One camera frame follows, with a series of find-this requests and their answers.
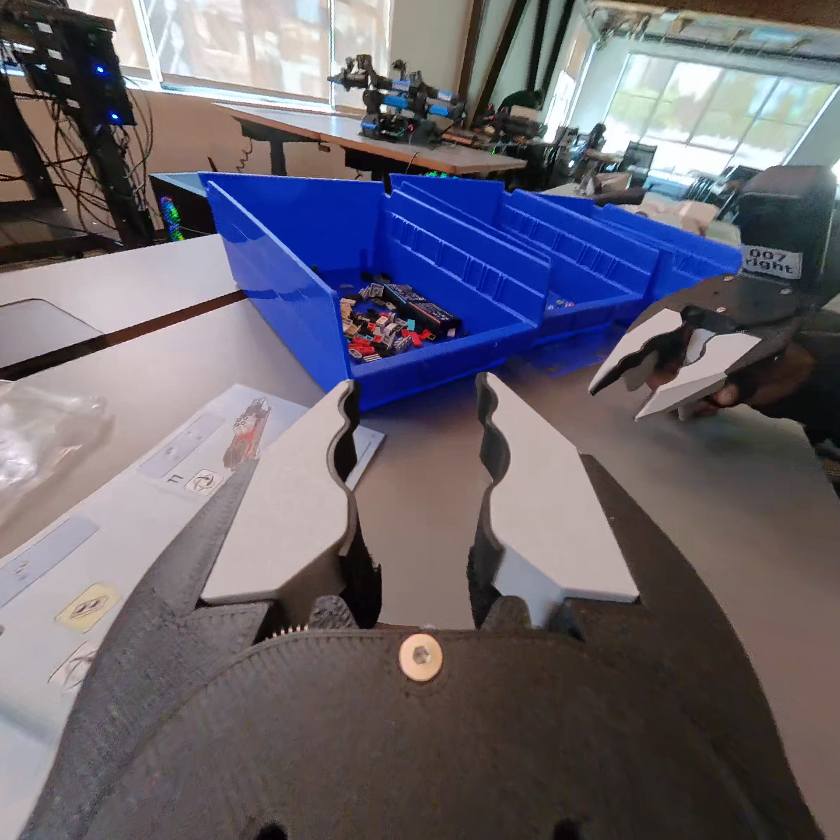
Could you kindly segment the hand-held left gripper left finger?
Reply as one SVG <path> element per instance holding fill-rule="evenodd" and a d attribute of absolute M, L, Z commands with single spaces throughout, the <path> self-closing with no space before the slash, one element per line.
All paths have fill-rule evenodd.
<path fill-rule="evenodd" d="M 281 625 L 304 625 L 316 601 L 339 595 L 357 625 L 382 609 L 347 479 L 358 459 L 357 382 L 337 384 L 258 458 L 201 593 L 212 606 L 267 602 Z"/>

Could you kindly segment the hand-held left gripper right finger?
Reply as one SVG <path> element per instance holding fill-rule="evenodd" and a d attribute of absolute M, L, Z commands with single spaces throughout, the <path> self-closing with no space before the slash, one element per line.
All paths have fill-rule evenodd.
<path fill-rule="evenodd" d="M 634 604 L 640 592 L 570 440 L 498 376 L 476 377 L 479 458 L 490 477 L 467 579 L 481 627 L 502 597 L 549 628 L 569 600 Z"/>

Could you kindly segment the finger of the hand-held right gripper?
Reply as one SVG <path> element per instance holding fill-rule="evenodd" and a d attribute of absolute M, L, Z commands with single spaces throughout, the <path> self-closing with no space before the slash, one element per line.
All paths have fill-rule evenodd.
<path fill-rule="evenodd" d="M 588 393 L 595 396 L 624 380 L 628 391 L 647 385 L 650 396 L 670 382 L 686 360 L 688 325 L 679 311 L 661 309 L 636 320 L 594 374 Z"/>
<path fill-rule="evenodd" d="M 697 330 L 676 361 L 654 364 L 645 383 L 650 394 L 634 420 L 676 413 L 680 418 L 693 414 L 708 397 L 727 383 L 730 373 L 747 363 L 761 339 L 747 332 L 706 334 Z"/>

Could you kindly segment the blue plastic bin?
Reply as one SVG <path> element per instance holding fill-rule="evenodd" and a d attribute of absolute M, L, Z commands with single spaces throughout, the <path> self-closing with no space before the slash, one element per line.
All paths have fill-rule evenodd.
<path fill-rule="evenodd" d="M 611 232 L 658 252 L 656 267 L 643 297 L 645 306 L 700 280 L 737 273 L 742 264 L 741 252 L 734 246 L 703 238 L 640 213 L 631 213 L 629 206 L 595 206 L 593 218 Z"/>
<path fill-rule="evenodd" d="M 358 381 L 364 410 L 495 367 L 542 325 L 550 262 L 430 196 L 378 182 L 199 177 L 239 288 L 323 390 Z M 340 295 L 381 274 L 459 319 L 456 336 L 352 360 Z"/>
<path fill-rule="evenodd" d="M 536 345 L 630 323 L 646 308 L 643 297 L 658 252 L 595 221 L 592 200 L 507 192 L 499 182 L 459 178 L 398 175 L 392 185 L 549 262 Z M 576 306 L 557 309 L 558 298 Z"/>

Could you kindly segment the toy instruction booklet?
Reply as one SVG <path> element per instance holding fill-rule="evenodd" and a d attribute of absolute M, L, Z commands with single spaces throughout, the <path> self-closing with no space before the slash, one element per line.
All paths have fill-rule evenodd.
<path fill-rule="evenodd" d="M 218 515 L 207 503 L 221 488 L 234 516 L 258 458 L 308 410 L 234 385 L 4 559 L 3 800 L 38 796 L 79 687 L 150 567 L 196 514 Z M 352 490 L 383 439 L 357 426 Z M 214 561 L 187 585 L 188 612 Z"/>

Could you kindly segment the clear plastic parts bag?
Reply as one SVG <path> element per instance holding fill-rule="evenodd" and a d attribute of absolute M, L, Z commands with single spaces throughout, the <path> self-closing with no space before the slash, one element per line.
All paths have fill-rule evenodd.
<path fill-rule="evenodd" d="M 44 391 L 22 381 L 1 384 L 1 523 L 110 435 L 109 402 L 99 395 Z"/>

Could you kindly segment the grey desk with dark pad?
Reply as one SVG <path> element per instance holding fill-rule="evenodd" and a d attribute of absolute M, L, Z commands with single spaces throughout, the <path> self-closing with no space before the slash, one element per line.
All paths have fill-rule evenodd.
<path fill-rule="evenodd" d="M 1 368 L 16 380 L 244 297 L 218 235 L 5 271 L 1 304 L 40 298 L 103 335 Z"/>

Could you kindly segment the dark grey desk pad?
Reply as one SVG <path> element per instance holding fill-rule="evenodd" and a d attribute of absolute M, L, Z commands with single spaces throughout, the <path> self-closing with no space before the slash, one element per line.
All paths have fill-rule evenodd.
<path fill-rule="evenodd" d="M 97 339 L 103 332 L 40 298 L 1 306 L 1 368 Z"/>

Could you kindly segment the person's right hand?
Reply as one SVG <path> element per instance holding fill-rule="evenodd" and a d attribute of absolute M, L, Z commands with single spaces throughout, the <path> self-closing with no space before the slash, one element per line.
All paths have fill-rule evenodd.
<path fill-rule="evenodd" d="M 780 417 L 778 405 L 805 386 L 816 366 L 814 353 L 792 342 L 781 353 L 730 374 L 714 392 L 677 409 L 677 417 L 680 420 L 713 417 L 740 405 L 767 417 Z"/>

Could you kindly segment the large window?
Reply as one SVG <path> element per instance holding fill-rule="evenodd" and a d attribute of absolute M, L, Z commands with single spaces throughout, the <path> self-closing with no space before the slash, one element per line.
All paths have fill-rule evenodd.
<path fill-rule="evenodd" d="M 115 25 L 123 73 L 167 90 L 236 91 L 359 109 L 329 78 L 358 54 L 386 70 L 388 1 L 69 1 Z"/>
<path fill-rule="evenodd" d="M 640 54 L 625 60 L 603 150 L 656 148 L 651 170 L 687 178 L 788 161 L 837 86 Z"/>

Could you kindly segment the pile of grey black bricks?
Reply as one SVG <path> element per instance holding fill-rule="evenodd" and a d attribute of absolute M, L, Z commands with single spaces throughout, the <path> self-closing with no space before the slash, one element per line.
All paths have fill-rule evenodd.
<path fill-rule="evenodd" d="M 353 364 L 390 359 L 464 335 L 463 323 L 413 287 L 381 274 L 363 275 L 358 289 L 343 285 L 339 309 Z"/>

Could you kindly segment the long grey table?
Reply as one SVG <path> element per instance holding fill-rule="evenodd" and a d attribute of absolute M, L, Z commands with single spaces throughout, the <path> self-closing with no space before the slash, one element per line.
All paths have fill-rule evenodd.
<path fill-rule="evenodd" d="M 391 143 L 369 139 L 361 134 L 361 123 L 358 119 L 343 115 L 259 108 L 225 102 L 217 102 L 216 106 L 240 123 L 257 124 L 277 135 L 281 143 L 307 141 L 337 144 L 345 150 L 355 150 L 428 171 L 456 176 L 514 172 L 527 166 L 527 162 L 522 159 L 463 145 L 440 145 L 432 149 L 426 143 Z"/>

